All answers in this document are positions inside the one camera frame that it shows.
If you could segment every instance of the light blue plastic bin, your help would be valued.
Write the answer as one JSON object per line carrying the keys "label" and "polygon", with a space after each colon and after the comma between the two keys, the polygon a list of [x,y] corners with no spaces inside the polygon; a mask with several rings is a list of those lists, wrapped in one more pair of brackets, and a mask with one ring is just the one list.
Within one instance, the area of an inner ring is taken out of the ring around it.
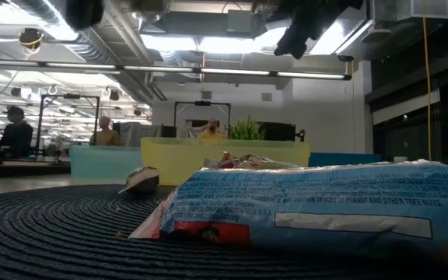
{"label": "light blue plastic bin", "polygon": [[142,167],[141,148],[71,146],[72,179],[125,181],[133,170]]}

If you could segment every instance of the plastic container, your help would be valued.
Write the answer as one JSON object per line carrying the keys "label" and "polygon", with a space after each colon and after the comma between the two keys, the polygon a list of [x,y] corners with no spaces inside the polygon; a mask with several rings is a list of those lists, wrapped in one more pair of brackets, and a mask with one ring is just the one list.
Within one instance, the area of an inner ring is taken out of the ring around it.
{"label": "plastic container", "polygon": [[109,179],[125,183],[128,174],[142,167],[136,147],[71,146],[72,179]]}
{"label": "plastic container", "polygon": [[188,138],[143,138],[142,162],[158,168],[160,185],[178,186],[203,166],[205,158],[219,160],[223,152],[234,156],[254,154],[307,166],[310,147],[305,142],[212,140]]}

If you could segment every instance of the yellow plastic bin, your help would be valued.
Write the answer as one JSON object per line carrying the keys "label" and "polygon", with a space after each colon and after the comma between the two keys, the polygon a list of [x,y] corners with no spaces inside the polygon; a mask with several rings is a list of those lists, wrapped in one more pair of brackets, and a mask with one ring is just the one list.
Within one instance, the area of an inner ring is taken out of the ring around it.
{"label": "yellow plastic bin", "polygon": [[307,166],[309,144],[251,140],[201,140],[189,138],[143,138],[142,162],[158,168],[160,184],[178,186],[203,166],[205,158],[220,160],[223,152],[233,156],[254,154],[269,159]]}

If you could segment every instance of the wall vent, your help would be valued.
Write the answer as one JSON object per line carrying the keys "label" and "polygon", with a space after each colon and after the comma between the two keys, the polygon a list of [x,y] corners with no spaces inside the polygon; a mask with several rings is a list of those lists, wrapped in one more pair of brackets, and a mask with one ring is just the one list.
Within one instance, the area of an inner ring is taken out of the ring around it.
{"label": "wall vent", "polygon": [[210,100],[212,98],[212,92],[211,91],[202,91],[201,92],[201,99],[202,100]]}
{"label": "wall vent", "polygon": [[262,93],[262,101],[272,102],[272,93]]}

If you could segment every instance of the snack bag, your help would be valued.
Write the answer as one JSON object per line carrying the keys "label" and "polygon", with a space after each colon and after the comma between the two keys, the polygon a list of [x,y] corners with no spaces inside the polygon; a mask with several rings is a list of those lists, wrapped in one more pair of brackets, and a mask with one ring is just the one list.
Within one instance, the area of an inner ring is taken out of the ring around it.
{"label": "snack bag", "polygon": [[152,193],[159,186],[159,175],[160,171],[156,168],[150,166],[138,168],[128,175],[125,187],[119,194],[125,191],[138,194]]}
{"label": "snack bag", "polygon": [[231,156],[229,152],[224,152],[220,161],[205,159],[203,167],[212,169],[240,168],[257,170],[277,170],[291,169],[299,167],[293,163],[282,163],[262,156],[245,155],[240,158]]}
{"label": "snack bag", "polygon": [[448,262],[448,166],[200,170],[152,215],[150,235],[161,238],[371,257],[404,251]]}

